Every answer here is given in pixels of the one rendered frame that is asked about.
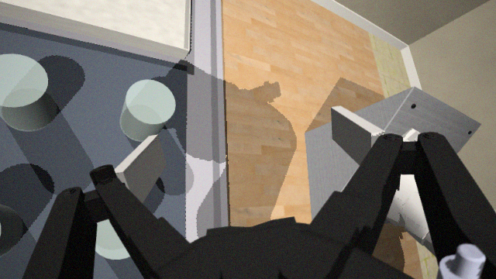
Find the clear glass cylinder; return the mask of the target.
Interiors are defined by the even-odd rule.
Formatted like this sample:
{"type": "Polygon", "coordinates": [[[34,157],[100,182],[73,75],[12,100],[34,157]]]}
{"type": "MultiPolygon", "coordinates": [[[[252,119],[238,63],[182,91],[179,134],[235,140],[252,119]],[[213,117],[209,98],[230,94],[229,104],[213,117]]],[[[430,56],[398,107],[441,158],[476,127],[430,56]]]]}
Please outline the clear glass cylinder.
{"type": "Polygon", "coordinates": [[[0,205],[0,257],[9,253],[20,241],[23,224],[12,208],[0,205]]]}
{"type": "Polygon", "coordinates": [[[154,80],[141,80],[126,93],[120,116],[122,131],[131,140],[143,142],[158,135],[174,114],[175,99],[171,90],[154,80]]]}
{"type": "Polygon", "coordinates": [[[95,252],[110,260],[121,260],[130,257],[121,243],[109,220],[97,222],[95,252]]]}
{"type": "Polygon", "coordinates": [[[34,59],[0,55],[0,117],[13,129],[32,132],[55,119],[57,105],[47,73],[34,59]]]}

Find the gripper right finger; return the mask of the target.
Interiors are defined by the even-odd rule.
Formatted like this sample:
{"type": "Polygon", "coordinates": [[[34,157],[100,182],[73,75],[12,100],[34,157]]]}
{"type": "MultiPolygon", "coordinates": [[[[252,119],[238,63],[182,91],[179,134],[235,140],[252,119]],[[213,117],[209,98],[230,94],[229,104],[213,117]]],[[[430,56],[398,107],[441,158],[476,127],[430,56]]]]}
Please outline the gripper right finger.
{"type": "Polygon", "coordinates": [[[436,279],[496,279],[496,212],[444,135],[403,141],[342,106],[331,119],[332,139],[359,167],[284,248],[280,279],[339,279],[354,247],[372,256],[401,174],[414,175],[436,279]]]}

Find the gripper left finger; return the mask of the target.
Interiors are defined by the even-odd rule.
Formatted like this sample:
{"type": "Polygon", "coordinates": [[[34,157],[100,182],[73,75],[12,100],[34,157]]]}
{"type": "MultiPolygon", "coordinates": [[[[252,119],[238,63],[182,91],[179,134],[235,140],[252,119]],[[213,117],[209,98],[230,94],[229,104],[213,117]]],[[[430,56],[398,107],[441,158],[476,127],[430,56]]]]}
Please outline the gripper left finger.
{"type": "Polygon", "coordinates": [[[223,279],[215,260],[143,204],[166,166],[159,136],[148,136],[115,170],[89,173],[95,190],[63,190],[22,279],[93,279],[97,222],[107,219],[144,279],[223,279]]]}

